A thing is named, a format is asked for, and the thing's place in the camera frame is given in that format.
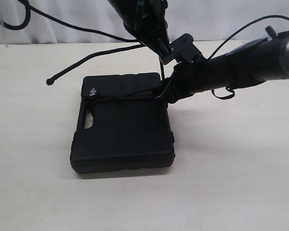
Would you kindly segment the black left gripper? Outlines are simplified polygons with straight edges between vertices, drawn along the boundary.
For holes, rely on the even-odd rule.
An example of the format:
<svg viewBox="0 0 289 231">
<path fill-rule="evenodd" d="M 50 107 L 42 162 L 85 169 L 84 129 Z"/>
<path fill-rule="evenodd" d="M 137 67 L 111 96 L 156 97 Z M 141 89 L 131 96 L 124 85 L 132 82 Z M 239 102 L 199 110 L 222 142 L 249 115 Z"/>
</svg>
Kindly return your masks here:
<svg viewBox="0 0 289 231">
<path fill-rule="evenodd" d="M 166 0 L 123 0 L 121 16 L 125 29 L 160 56 L 162 64 L 175 59 L 165 20 Z"/>
</svg>

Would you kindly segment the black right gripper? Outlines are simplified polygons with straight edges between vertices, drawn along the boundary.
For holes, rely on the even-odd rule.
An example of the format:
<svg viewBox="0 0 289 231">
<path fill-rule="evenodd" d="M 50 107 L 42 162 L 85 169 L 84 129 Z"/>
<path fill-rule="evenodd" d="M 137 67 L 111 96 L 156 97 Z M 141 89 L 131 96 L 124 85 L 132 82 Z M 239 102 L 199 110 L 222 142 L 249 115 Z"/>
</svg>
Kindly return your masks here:
<svg viewBox="0 0 289 231">
<path fill-rule="evenodd" d="M 167 85 L 167 102 L 177 101 L 214 87 L 211 60 L 205 58 L 193 44 L 190 34 L 183 34 L 171 43 L 172 55 L 178 62 Z"/>
</svg>

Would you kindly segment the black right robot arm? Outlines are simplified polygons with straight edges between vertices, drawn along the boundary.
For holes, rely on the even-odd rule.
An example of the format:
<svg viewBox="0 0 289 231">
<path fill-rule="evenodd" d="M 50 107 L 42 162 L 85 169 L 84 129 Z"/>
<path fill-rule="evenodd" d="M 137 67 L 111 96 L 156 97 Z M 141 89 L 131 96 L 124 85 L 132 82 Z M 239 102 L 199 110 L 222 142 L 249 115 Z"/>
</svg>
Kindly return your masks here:
<svg viewBox="0 0 289 231">
<path fill-rule="evenodd" d="M 233 93 L 236 89 L 281 79 L 289 79 L 289 31 L 272 40 L 248 42 L 210 60 L 177 64 L 165 99 L 175 103 L 199 92 L 226 88 Z"/>
</svg>

